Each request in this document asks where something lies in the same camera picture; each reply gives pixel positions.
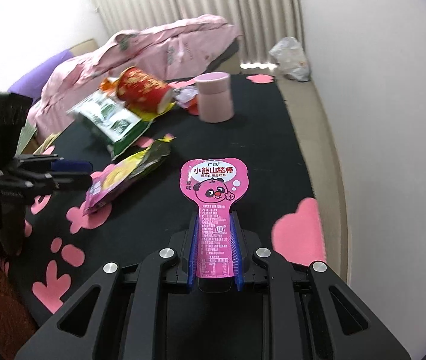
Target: brown furry fabric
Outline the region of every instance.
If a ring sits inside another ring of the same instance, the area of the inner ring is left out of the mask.
[[[0,271],[0,355],[5,360],[13,360],[35,330],[29,313]]]

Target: purple pillow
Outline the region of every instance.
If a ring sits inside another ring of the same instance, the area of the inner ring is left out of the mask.
[[[70,50],[65,50],[52,56],[16,81],[10,86],[8,92],[31,97],[33,104],[35,104],[41,98],[41,91],[50,78],[51,73],[53,73],[59,64],[68,61],[70,58],[73,58]]]

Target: white wall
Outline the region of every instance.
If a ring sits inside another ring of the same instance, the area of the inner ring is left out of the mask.
[[[350,285],[426,353],[426,0],[301,0],[338,149]]]
[[[91,0],[0,0],[0,91],[90,38],[108,40]]]

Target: cartoon panda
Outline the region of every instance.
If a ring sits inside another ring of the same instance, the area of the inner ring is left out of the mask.
[[[223,200],[233,200],[234,194],[228,191],[228,187],[222,178],[210,178],[193,186],[196,197],[204,203],[219,203]]]

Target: white plastic bag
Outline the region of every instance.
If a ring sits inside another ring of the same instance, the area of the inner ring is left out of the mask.
[[[281,39],[270,50],[286,77],[301,82],[309,81],[309,64],[301,44],[292,36]]]

